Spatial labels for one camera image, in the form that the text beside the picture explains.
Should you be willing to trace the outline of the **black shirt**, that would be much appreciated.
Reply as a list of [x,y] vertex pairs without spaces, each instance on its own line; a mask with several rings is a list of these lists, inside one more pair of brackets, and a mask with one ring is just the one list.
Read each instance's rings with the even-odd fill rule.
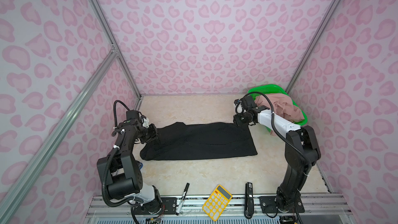
[[175,122],[158,130],[158,136],[140,152],[146,161],[208,160],[256,156],[249,127],[215,122],[186,125]]

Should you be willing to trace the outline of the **pink garment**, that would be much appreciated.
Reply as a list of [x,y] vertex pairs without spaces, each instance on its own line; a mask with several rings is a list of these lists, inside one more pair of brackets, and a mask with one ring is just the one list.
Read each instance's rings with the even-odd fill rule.
[[299,107],[293,104],[291,97],[283,93],[266,94],[273,104],[274,110],[278,116],[281,116],[290,122],[298,123],[305,120],[305,117]]

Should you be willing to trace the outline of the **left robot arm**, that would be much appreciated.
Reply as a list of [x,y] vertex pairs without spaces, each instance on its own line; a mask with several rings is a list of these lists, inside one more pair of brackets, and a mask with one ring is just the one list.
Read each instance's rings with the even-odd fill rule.
[[156,214],[162,209],[162,200],[155,186],[144,183],[141,169],[133,155],[136,141],[147,143],[157,138],[154,124],[142,124],[138,120],[126,120],[115,127],[112,136],[117,139],[107,156],[97,162],[101,179],[103,201],[109,207],[125,203]]

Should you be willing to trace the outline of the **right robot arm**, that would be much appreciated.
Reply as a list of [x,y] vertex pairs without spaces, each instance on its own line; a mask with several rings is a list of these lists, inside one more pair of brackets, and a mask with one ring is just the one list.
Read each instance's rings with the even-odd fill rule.
[[277,188],[275,204],[282,213],[298,205],[301,190],[309,173],[321,157],[315,131],[310,126],[294,124],[271,110],[255,107],[234,115],[237,125],[261,124],[274,131],[285,143],[285,159],[288,164],[285,177]]

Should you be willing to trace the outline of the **green plastic laundry basket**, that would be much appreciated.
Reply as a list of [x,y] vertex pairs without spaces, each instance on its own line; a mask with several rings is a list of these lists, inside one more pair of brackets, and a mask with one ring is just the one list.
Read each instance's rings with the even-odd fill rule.
[[249,89],[248,93],[252,92],[261,92],[266,95],[273,104],[276,115],[298,125],[307,124],[306,114],[282,87],[275,84],[268,84]]

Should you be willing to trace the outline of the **black marker pen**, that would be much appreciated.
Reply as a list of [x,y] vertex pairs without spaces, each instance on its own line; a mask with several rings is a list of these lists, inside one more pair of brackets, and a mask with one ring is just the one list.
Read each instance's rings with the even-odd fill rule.
[[183,194],[181,196],[180,202],[178,204],[177,210],[175,215],[178,216],[181,213],[182,207],[183,207],[183,203],[186,199],[187,193],[188,193],[188,189],[189,189],[190,183],[186,183],[186,186],[184,188]]

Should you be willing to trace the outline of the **yellow calculator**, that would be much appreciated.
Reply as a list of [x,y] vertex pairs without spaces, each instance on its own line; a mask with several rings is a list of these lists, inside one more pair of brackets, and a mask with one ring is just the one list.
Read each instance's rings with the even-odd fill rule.
[[203,204],[202,210],[212,221],[216,222],[232,198],[229,191],[222,185],[218,185]]

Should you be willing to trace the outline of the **black stapler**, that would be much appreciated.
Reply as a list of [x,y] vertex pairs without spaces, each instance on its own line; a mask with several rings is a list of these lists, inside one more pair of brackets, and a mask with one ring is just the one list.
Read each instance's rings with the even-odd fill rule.
[[245,205],[244,216],[246,219],[252,219],[255,213],[254,193],[251,182],[245,184]]

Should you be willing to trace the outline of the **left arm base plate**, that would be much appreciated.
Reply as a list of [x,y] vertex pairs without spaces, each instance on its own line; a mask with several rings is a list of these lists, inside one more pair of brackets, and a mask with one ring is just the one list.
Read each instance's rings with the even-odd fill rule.
[[135,215],[175,215],[177,198],[161,197],[161,202],[162,204],[155,200],[143,206],[135,206],[131,209],[131,212]]

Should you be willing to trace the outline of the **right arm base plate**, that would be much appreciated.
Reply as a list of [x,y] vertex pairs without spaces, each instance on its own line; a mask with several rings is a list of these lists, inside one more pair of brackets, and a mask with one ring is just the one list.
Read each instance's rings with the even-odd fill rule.
[[263,214],[275,215],[277,213],[278,215],[281,215],[281,214],[293,214],[296,212],[298,212],[299,214],[305,213],[304,204],[303,204],[301,198],[297,199],[297,208],[295,208],[293,206],[292,209],[290,209],[289,211],[285,211],[285,212],[282,212],[281,210],[277,209],[275,198],[276,198],[275,196],[260,196],[259,197],[260,207],[261,207]]

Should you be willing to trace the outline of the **aluminium mounting rail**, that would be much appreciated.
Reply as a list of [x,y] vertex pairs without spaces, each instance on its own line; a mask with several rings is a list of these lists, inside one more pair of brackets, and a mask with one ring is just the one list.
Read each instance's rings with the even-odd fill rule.
[[[207,195],[188,195],[180,215],[167,214],[161,218],[162,224],[211,224],[213,221],[202,210]],[[305,224],[354,224],[355,220],[346,200],[341,194],[306,193],[301,196],[300,214]],[[235,195],[221,217],[219,224],[290,224],[293,213],[279,213],[275,218],[264,214],[265,202],[262,195],[254,196],[254,215],[244,217],[244,195]],[[124,204],[110,208],[101,197],[95,197],[84,219],[85,224],[144,224],[149,215],[131,215],[131,208]]]

